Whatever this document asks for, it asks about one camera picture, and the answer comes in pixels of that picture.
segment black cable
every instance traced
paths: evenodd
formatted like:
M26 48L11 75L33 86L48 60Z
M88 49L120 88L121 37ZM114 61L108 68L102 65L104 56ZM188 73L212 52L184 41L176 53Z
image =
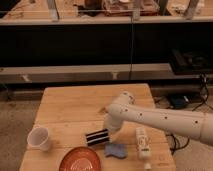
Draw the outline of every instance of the black cable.
M132 79L132 63L134 57L134 40L135 39L135 32L134 32L134 23L133 23L133 16L131 16L131 51L130 51L130 71L129 71L129 80Z
M7 101L12 100L12 98L11 98L11 96L10 96L10 90L9 90L9 88L6 86L6 84L1 84L1 86L6 90Z
M201 107L203 105L206 105L211 110L213 110L213 107L211 105L207 104L207 101L209 99L209 90L208 90L208 87L207 87L207 78L206 78L206 75L203 74L203 75L200 76L200 78L201 78L201 81L202 81L202 84L201 84L201 87L200 87L200 97L202 99L202 102L199 105L197 105L196 107L194 107L192 109L192 111L197 110L199 107ZM206 96L205 98L203 98L202 95L201 95L202 90L205 91L205 96Z

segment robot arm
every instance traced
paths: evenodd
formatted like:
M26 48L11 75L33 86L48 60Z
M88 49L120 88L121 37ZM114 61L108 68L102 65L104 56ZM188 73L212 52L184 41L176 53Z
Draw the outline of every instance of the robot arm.
M120 130L123 121L137 122L213 146L213 115L203 112L143 108L133 105L131 93L123 92L108 107L104 126Z

